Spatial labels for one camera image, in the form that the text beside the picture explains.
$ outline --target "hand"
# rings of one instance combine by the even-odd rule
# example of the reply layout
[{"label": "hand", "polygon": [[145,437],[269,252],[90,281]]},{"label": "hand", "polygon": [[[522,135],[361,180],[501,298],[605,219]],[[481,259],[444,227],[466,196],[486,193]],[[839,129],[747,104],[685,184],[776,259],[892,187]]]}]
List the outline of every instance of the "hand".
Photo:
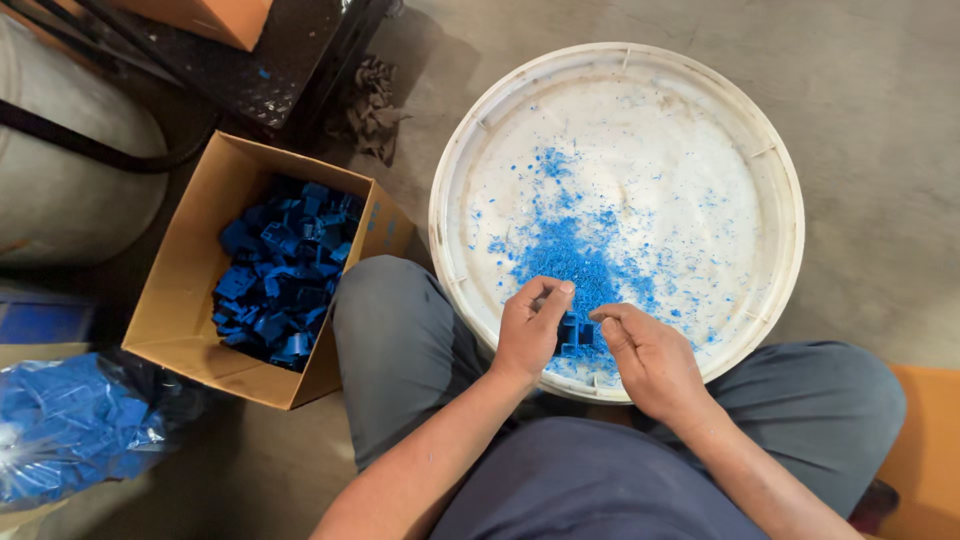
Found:
[{"label": "hand", "polygon": [[601,323],[623,388],[644,414],[683,437],[720,408],[678,331],[629,304],[600,306],[589,318]]},{"label": "hand", "polygon": [[544,276],[523,285],[503,307],[500,344],[491,371],[536,385],[557,347],[557,327],[570,309],[573,292],[573,282]]}]

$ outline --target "brown rag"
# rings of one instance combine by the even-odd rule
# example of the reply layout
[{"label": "brown rag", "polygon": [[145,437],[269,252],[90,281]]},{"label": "brown rag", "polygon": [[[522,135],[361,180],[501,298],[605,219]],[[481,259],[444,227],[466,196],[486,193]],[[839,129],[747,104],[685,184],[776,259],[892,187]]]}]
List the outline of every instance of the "brown rag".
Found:
[{"label": "brown rag", "polygon": [[390,105],[395,74],[395,65],[377,57],[364,59],[354,74],[353,85],[340,100],[344,114],[324,125],[328,135],[356,143],[358,152],[375,156],[388,167],[393,164],[400,120],[410,118]]}]

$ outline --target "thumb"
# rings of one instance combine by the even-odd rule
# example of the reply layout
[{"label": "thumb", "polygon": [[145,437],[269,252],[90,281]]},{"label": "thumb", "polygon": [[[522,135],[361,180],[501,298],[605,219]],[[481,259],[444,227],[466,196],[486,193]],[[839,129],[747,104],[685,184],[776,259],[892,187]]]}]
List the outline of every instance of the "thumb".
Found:
[{"label": "thumb", "polygon": [[570,303],[573,301],[573,292],[575,289],[573,282],[563,282],[554,287],[550,296],[543,301],[543,306],[537,313],[537,319],[545,328],[556,329],[560,325],[560,320],[564,318],[564,313],[570,309]]},{"label": "thumb", "polygon": [[620,368],[620,377],[623,380],[633,379],[643,372],[643,364],[636,355],[634,339],[623,329],[620,321],[607,317],[600,324],[600,333],[607,341],[607,347]]}]

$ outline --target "blue plastic parts in bag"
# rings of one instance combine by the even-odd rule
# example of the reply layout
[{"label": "blue plastic parts in bag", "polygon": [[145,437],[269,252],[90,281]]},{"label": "blue plastic parts in bag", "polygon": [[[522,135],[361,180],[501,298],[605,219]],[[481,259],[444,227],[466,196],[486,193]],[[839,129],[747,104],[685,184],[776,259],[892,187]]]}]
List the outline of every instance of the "blue plastic parts in bag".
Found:
[{"label": "blue plastic parts in bag", "polygon": [[209,390],[188,384],[126,353],[0,371],[0,512],[146,471],[205,409]]}]

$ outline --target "blue bin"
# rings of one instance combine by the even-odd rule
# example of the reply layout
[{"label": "blue bin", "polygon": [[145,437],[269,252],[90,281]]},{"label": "blue bin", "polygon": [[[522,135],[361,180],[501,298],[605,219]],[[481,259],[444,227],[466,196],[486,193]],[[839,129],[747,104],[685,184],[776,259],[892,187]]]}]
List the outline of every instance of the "blue bin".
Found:
[{"label": "blue bin", "polygon": [[0,345],[86,341],[95,305],[12,282],[0,282]]}]

